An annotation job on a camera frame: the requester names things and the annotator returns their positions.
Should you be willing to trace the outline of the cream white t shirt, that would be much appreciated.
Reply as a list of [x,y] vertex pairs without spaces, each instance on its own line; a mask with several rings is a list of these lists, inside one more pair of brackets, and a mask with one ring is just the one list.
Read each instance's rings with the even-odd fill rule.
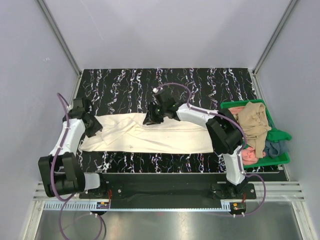
[[97,116],[102,131],[85,137],[79,149],[86,152],[205,154],[214,151],[206,128],[165,118],[161,124],[144,125],[144,113]]

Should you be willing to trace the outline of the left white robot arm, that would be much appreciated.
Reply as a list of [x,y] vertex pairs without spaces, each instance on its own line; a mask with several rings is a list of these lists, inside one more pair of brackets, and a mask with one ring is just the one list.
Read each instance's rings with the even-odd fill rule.
[[47,156],[40,157],[38,168],[44,191],[49,198],[82,193],[90,190],[97,198],[108,193],[99,173],[84,173],[78,163],[77,151],[81,138],[91,138],[103,127],[90,111],[93,105],[88,98],[75,98],[62,119],[62,132],[57,144]]

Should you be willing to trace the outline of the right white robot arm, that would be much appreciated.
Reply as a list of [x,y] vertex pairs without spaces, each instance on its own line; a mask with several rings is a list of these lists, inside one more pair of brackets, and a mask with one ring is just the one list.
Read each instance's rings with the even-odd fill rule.
[[165,117],[204,127],[210,137],[211,146],[222,154],[227,170],[226,187],[216,192],[220,195],[228,193],[235,199],[244,194],[248,183],[241,155],[245,134],[229,110],[213,111],[195,107],[188,102],[174,99],[163,88],[155,88],[153,101],[148,105],[143,124],[161,124]]

